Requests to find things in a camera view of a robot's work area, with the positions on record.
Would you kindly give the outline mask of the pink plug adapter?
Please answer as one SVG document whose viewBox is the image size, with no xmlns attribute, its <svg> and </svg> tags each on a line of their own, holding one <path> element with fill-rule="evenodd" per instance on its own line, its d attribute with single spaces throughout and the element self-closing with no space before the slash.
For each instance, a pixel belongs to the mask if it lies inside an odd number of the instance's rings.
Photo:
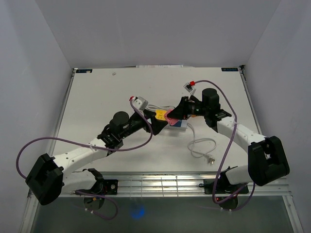
<svg viewBox="0 0 311 233">
<path fill-rule="evenodd" d="M 173 126 L 175 125 L 179 120 L 178 119 L 175 119 L 175 118 L 171 118 L 171 117 L 168 117 L 168 114 L 172 111 L 172 109 L 168 110 L 165 114 L 164 114 L 164 118 L 166 119 L 166 121 L 168 122 L 168 124 L 170 126 Z"/>
</svg>

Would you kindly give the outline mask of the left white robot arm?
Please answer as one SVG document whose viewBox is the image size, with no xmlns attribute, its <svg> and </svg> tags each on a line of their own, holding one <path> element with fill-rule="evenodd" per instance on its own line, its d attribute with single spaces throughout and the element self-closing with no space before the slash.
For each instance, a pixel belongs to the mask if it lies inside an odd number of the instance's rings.
<svg viewBox="0 0 311 233">
<path fill-rule="evenodd" d="M 88 195 L 105 194 L 108 185 L 102 174 L 85 166 L 105 158 L 123 146 L 123 139 L 144 129 L 151 136 L 159 134 L 167 125 L 149 110 L 133 113 L 124 111 L 114 114 L 103 131 L 85 147 L 50 157 L 39 156 L 26 178 L 26 184 L 41 205 L 56 200 L 62 192 L 85 192 Z"/>
</svg>

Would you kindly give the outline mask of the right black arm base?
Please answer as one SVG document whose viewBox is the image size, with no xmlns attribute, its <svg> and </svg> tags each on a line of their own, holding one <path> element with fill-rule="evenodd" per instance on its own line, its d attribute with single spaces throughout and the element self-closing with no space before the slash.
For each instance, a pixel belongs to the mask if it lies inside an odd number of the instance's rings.
<svg viewBox="0 0 311 233">
<path fill-rule="evenodd" d="M 203 182 L 198 185 L 200 188 L 204 189 L 205 194 L 212 194 L 214 180 L 213 179 L 203 179 Z M 215 193 L 216 194 L 232 194 L 242 187 L 242 190 L 239 194 L 248 194 L 249 189 L 247 186 L 243 186 L 243 184 L 234 184 L 227 185 L 222 184 L 220 181 L 217 182 Z"/>
</svg>

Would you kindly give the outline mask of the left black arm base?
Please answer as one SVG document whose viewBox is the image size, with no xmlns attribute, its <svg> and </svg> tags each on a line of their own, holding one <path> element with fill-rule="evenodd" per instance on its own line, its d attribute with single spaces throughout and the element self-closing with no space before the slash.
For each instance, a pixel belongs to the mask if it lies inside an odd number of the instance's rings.
<svg viewBox="0 0 311 233">
<path fill-rule="evenodd" d="M 95 195 L 116 195 L 118 193 L 118 182 L 116 179 L 97 180 L 90 189 L 78 189 L 76 191 Z"/>
</svg>

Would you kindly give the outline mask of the yellow cube socket adapter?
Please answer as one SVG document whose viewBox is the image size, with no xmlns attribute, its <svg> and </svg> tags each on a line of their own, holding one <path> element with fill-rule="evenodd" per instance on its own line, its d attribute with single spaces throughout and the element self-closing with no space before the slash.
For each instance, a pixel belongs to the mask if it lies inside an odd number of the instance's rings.
<svg viewBox="0 0 311 233">
<path fill-rule="evenodd" d="M 162 110 L 162 109 L 156 109 L 155 110 L 155 113 L 156 113 L 156 119 L 157 120 L 162 120 L 162 121 L 166 121 L 166 118 L 165 118 L 165 114 L 166 114 L 166 110 Z"/>
</svg>

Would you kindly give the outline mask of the white multicolour power strip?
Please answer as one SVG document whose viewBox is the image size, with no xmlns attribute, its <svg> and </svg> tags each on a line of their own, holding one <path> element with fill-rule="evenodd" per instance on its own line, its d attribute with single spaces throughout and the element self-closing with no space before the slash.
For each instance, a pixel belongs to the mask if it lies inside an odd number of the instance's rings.
<svg viewBox="0 0 311 233">
<path fill-rule="evenodd" d="M 187 121 L 186 120 L 179 120 L 174 125 L 167 124 L 164 129 L 170 131 L 180 131 L 185 132 L 187 130 Z"/>
</svg>

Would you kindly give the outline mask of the blue cube socket adapter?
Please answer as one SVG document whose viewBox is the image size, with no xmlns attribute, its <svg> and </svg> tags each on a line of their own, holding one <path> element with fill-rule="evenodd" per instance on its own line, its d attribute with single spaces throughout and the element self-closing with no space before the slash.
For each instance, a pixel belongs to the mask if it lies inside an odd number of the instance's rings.
<svg viewBox="0 0 311 233">
<path fill-rule="evenodd" d="M 181 128 L 183 127 L 183 120 L 178 120 L 176 123 L 171 125 L 172 127 Z"/>
</svg>

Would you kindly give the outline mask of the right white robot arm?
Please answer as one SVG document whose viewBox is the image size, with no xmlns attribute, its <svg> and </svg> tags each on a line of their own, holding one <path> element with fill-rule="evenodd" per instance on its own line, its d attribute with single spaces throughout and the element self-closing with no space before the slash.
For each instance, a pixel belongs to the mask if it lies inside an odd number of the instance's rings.
<svg viewBox="0 0 311 233">
<path fill-rule="evenodd" d="M 220 173 L 216 185 L 226 193 L 232 192 L 238 184 L 264 186 L 290 173 L 280 139 L 255 133 L 236 123 L 234 117 L 221 108 L 219 95 L 213 88 L 202 91 L 202 100 L 194 96 L 182 97 L 178 106 L 167 116 L 178 120 L 186 120 L 190 116 L 204 117 L 210 128 L 232 139 L 247 153 L 246 165 L 228 168 Z"/>
</svg>

